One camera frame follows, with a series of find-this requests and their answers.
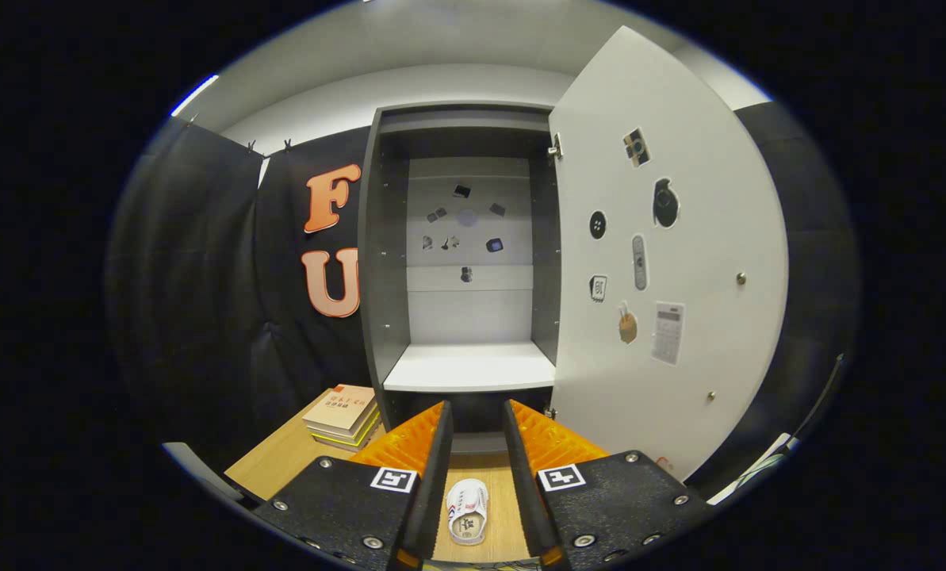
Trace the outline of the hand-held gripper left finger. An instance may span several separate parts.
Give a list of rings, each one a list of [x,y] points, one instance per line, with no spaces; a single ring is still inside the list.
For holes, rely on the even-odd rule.
[[[419,570],[435,550],[453,433],[444,400],[353,458],[314,459],[254,517],[320,570]]]

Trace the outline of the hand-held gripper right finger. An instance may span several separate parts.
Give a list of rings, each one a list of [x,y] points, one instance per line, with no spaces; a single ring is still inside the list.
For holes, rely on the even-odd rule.
[[[603,451],[513,399],[503,431],[528,553],[544,570],[619,570],[712,516],[639,450]]]

